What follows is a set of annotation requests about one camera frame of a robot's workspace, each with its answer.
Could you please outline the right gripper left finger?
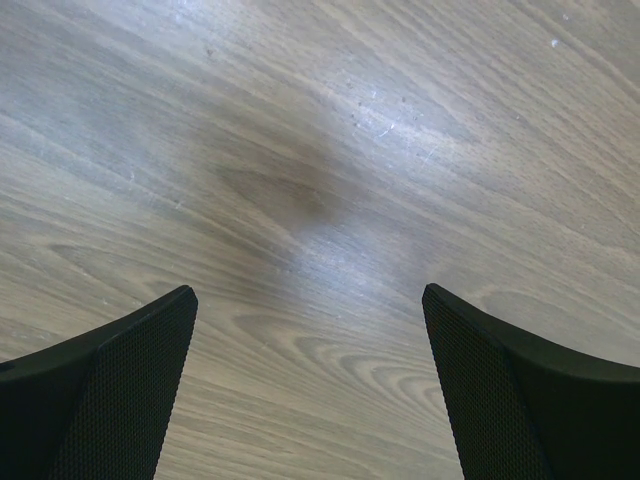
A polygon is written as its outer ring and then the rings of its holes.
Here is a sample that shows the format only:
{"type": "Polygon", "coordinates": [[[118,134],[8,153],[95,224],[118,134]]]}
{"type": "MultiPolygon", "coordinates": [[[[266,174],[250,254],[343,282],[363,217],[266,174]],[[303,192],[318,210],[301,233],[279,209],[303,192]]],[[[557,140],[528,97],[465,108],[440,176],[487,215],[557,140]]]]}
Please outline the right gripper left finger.
{"type": "Polygon", "coordinates": [[[181,286],[1,365],[4,479],[154,477],[196,321],[181,286]]]}

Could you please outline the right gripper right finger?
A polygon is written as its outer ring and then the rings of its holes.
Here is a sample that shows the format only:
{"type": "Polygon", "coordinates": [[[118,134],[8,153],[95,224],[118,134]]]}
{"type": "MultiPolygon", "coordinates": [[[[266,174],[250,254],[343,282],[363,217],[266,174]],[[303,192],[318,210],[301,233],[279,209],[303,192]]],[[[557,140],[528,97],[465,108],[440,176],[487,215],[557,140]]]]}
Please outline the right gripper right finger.
{"type": "Polygon", "coordinates": [[[426,286],[426,330],[467,479],[636,479],[639,370],[426,286]]]}

